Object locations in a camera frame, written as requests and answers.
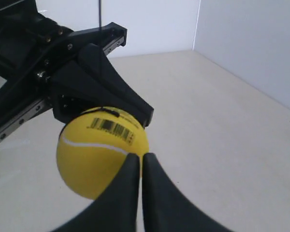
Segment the tennis ball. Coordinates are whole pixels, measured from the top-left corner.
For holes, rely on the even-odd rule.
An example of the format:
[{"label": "tennis ball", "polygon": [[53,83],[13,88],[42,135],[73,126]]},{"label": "tennis ball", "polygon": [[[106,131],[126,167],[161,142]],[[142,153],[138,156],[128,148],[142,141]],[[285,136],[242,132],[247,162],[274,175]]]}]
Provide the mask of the tennis ball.
[{"label": "tennis ball", "polygon": [[148,151],[146,133],[133,116],[113,107],[94,108],[62,130],[57,165],[70,189],[95,200],[114,179],[129,153],[142,160]]}]

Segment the white floor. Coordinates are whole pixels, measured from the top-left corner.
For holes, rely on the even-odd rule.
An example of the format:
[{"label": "white floor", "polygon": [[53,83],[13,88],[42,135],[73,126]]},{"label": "white floor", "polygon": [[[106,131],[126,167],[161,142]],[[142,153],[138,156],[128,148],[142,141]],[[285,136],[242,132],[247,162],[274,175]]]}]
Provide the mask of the white floor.
[{"label": "white floor", "polygon": [[[237,232],[290,232],[290,110],[194,52],[112,63],[154,106],[150,149],[194,204]],[[49,231],[90,204],[58,174],[61,128],[49,111],[0,145],[0,232]]]}]

